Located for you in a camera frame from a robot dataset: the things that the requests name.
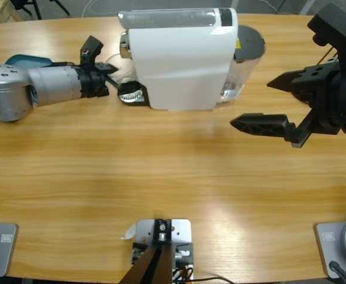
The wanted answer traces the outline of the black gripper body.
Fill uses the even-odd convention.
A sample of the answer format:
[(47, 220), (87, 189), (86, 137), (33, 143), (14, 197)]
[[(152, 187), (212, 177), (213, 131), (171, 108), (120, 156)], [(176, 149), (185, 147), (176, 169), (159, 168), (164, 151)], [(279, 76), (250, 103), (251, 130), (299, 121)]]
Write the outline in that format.
[(102, 76), (96, 72), (96, 65), (94, 67), (74, 66), (77, 72), (78, 79), (81, 84), (81, 98), (94, 98), (109, 95), (109, 89), (106, 83), (110, 83), (116, 89), (119, 84), (110, 76)]
[(311, 134), (346, 133), (346, 71), (339, 68), (326, 94), (307, 104), (311, 110), (296, 127), (293, 147), (302, 147)]

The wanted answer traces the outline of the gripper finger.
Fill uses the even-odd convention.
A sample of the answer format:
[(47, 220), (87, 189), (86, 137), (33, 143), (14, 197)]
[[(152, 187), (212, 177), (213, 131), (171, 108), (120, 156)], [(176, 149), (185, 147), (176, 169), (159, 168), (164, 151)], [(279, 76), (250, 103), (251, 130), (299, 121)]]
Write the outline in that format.
[(285, 114), (242, 114), (229, 122), (237, 130), (268, 137), (280, 137), (293, 142), (297, 139), (296, 126)]
[(98, 62), (96, 64), (96, 72), (102, 76), (110, 76), (117, 71), (118, 68), (109, 63)]
[(139, 82), (125, 82), (119, 85), (118, 95), (126, 95), (129, 93), (136, 92), (141, 89)]
[(284, 72), (267, 86), (291, 93), (301, 102), (315, 102), (329, 90), (331, 81), (339, 73), (339, 64), (319, 64), (302, 70)]

